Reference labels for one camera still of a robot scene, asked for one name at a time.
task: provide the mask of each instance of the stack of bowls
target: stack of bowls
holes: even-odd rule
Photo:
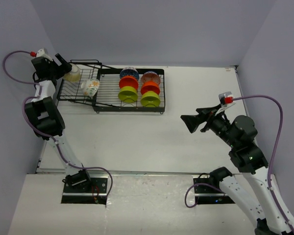
[[[156,72],[148,71],[145,72],[141,78],[142,88],[141,88],[141,104],[144,107],[158,107],[161,103],[159,98],[160,94],[160,84],[161,80]]]
[[[126,67],[120,73],[119,81],[119,99],[125,103],[133,103],[137,101],[139,73],[133,67]]]

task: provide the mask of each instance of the white table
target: white table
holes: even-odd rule
[[[196,114],[196,108],[217,105],[223,92],[240,97],[235,70],[151,68],[165,70],[167,105],[163,115],[96,114],[86,105],[59,102],[68,141],[84,166],[102,166],[114,172],[210,172],[225,166],[237,172],[228,156],[230,148],[221,139],[212,131],[190,134],[180,119],[181,115]],[[238,101],[226,113],[230,120],[245,115],[243,103]],[[48,145],[37,172],[63,172]]]
[[[9,235],[254,235],[236,204],[185,207],[190,175],[115,176],[107,208],[61,204],[63,178],[27,175]],[[251,190],[241,175],[236,178]]]

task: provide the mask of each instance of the black dish rack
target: black dish rack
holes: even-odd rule
[[[163,114],[166,107],[165,95],[165,72],[163,69],[136,69],[140,77],[148,71],[156,72],[160,76],[160,105],[158,107],[144,107],[141,105],[141,81],[137,90],[138,99],[133,103],[125,103],[119,100],[120,91],[119,81],[122,69],[103,65],[98,60],[71,60],[70,63],[76,64],[81,70],[81,79],[79,82],[69,82],[62,80],[58,93],[58,100],[69,101],[90,105],[96,113],[100,112],[156,112]],[[83,81],[95,77],[100,81],[100,86],[93,98],[84,96],[80,85]]]

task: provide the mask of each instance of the blue patterned bowl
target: blue patterned bowl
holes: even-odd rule
[[[139,80],[139,73],[134,67],[126,67],[120,72],[120,79],[125,76],[133,76],[137,81]]]

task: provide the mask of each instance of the green bowl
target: green bowl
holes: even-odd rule
[[[158,107],[161,103],[159,95],[156,92],[146,92],[143,94],[141,104],[144,107]]]
[[[125,103],[133,103],[137,101],[137,90],[134,87],[125,86],[120,89],[119,99]]]

